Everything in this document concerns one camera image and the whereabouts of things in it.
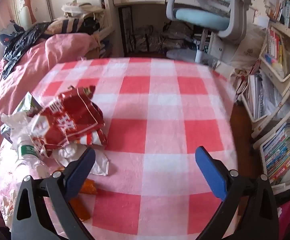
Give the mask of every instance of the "red snack bag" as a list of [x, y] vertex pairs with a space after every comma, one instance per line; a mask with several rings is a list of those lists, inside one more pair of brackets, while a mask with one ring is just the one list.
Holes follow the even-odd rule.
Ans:
[[[104, 126], [103, 113], [91, 99], [95, 86], [73, 88], [60, 93], [31, 122], [31, 138], [41, 154], [97, 132]], [[98, 133], [102, 145], [106, 137]]]

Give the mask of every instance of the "magenta cloth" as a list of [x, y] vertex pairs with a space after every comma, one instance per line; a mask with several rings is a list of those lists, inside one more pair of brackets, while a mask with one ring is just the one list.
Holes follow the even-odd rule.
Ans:
[[41, 79], [57, 63], [84, 57], [89, 47], [96, 47], [87, 34], [60, 34], [33, 46], [14, 67], [14, 71], [3, 80], [1, 72], [5, 61], [0, 62], [0, 115], [11, 114], [21, 99], [32, 92]]
[[[89, 175], [98, 195], [80, 195], [92, 216], [86, 228], [95, 239], [195, 239], [220, 204], [196, 165], [195, 149], [203, 145], [228, 169], [237, 169], [231, 85], [202, 65], [112, 58], [59, 64], [33, 95], [46, 104], [70, 85], [96, 86], [93, 102], [104, 114], [108, 136], [109, 174]], [[4, 142], [3, 187], [10, 179], [8, 163], [15, 161]]]

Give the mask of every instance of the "red and white tablecloth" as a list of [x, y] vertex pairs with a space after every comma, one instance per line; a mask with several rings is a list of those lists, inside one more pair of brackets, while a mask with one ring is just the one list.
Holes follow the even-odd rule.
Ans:
[[[70, 85], [96, 86], [93, 101], [108, 136], [109, 175], [90, 175], [99, 194], [81, 195], [92, 215], [86, 228], [95, 239], [195, 239], [220, 204], [195, 163], [195, 149], [203, 145], [237, 169], [231, 85], [202, 65], [112, 58], [56, 65], [33, 95], [48, 103]], [[11, 162], [2, 145], [0, 193], [10, 191]]]

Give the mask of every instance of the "pink blanket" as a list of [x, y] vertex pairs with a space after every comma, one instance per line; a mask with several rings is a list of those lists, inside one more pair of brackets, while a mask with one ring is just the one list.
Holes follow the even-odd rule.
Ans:
[[[57, 63], [76, 61], [98, 46], [92, 36], [83, 33], [59, 34], [33, 46], [3, 80], [1, 72], [6, 62], [0, 62], [0, 115], [11, 114], [26, 92], [32, 92], [40, 80]], [[5, 225], [0, 219], [0, 226]]]

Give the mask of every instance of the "clear plastic bottle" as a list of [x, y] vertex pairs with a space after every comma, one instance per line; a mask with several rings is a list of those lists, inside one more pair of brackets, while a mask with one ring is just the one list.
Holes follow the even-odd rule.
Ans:
[[23, 134], [17, 140], [18, 161], [15, 163], [13, 173], [16, 190], [25, 176], [31, 175], [33, 179], [44, 179], [50, 176], [48, 166], [38, 157], [29, 135]]

